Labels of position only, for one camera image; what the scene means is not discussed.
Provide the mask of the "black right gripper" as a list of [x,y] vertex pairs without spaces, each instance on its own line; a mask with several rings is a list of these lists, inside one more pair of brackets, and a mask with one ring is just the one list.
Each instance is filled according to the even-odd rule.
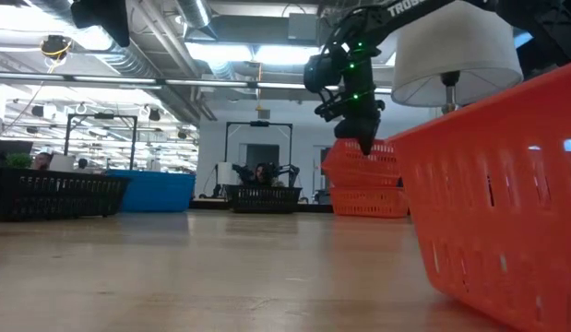
[[341,71],[337,86],[327,86],[316,93],[322,104],[315,113],[328,122],[340,116],[342,120],[335,126],[335,136],[355,137],[362,154],[368,156],[385,109],[385,103],[375,97],[372,68],[372,59],[380,50],[364,41],[349,44],[334,41],[322,53],[337,47],[345,51],[348,63]]

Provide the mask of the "black plastic basket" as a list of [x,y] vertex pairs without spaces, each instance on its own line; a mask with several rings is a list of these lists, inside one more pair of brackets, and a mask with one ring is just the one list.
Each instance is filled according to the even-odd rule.
[[228,185],[227,202],[233,212],[291,214],[297,210],[301,188]]
[[0,220],[109,217],[130,180],[75,172],[0,168]]

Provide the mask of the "background robot arms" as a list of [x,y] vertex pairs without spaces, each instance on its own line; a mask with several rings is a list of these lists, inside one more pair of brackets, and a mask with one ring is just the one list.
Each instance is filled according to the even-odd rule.
[[232,165],[242,185],[252,186],[277,186],[284,187],[285,183],[279,180],[282,174],[288,175],[288,187],[294,187],[300,169],[292,164],[277,166],[272,162],[263,162],[256,165],[251,171],[246,166]]

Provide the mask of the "person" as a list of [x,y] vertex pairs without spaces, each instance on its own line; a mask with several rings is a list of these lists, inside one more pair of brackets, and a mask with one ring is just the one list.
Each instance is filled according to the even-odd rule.
[[272,162],[262,162],[256,166],[253,184],[261,186],[276,186],[275,165]]
[[32,169],[37,171],[46,171],[50,168],[53,155],[47,152],[40,152],[34,158]]

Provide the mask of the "white lamp shade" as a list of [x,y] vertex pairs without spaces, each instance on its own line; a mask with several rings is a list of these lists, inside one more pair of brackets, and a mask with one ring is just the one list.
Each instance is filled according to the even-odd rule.
[[397,104],[466,105],[522,80],[512,26],[463,0],[397,31],[391,90]]

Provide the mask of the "long ceiling light bar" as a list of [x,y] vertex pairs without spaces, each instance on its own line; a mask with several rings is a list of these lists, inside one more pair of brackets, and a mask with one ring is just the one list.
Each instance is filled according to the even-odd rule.
[[136,89],[161,86],[185,86],[205,88],[231,88],[231,89],[290,89],[305,90],[303,84],[279,83],[266,81],[236,81],[236,80],[208,80],[208,79],[173,79],[173,78],[142,78],[142,77],[99,77],[66,74],[36,74],[23,72],[0,72],[0,81],[40,81],[50,83],[72,82],[79,84],[104,84],[117,86],[130,86]]

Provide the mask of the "blue plastic basket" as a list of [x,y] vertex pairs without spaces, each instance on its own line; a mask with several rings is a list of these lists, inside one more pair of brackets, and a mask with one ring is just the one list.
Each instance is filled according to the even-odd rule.
[[196,184],[190,173],[109,170],[105,174],[129,179],[122,212],[185,212]]

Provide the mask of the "background green plant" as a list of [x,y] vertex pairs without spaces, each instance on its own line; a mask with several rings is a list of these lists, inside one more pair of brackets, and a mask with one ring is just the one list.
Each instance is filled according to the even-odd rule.
[[32,165],[32,157],[26,153],[12,153],[6,156],[5,164],[9,168],[28,169]]

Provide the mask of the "black background rig frame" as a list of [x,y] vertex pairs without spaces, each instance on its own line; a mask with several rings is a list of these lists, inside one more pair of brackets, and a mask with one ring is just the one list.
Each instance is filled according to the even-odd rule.
[[251,127],[271,127],[271,126],[288,127],[290,130],[290,133],[287,135],[287,138],[289,139],[289,147],[288,147],[289,163],[281,167],[280,174],[288,173],[289,174],[289,187],[295,186],[297,176],[294,173],[291,173],[293,124],[271,123],[271,122],[263,121],[263,120],[254,120],[254,121],[250,121],[250,122],[232,122],[232,121],[227,122],[225,125],[224,149],[223,149],[224,150],[223,160],[225,162],[228,161],[229,135],[230,135],[230,126],[231,125],[249,125]]
[[94,113],[94,114],[70,113],[67,116],[67,122],[65,127],[64,155],[65,156],[68,155],[71,132],[75,130],[79,125],[81,125],[83,121],[86,120],[87,118],[93,118],[98,120],[130,119],[133,121],[133,124],[130,126],[130,129],[132,131],[132,141],[131,141],[131,150],[129,158],[129,170],[133,171],[135,166],[137,125],[138,125],[138,117],[135,115],[119,115],[115,113]]

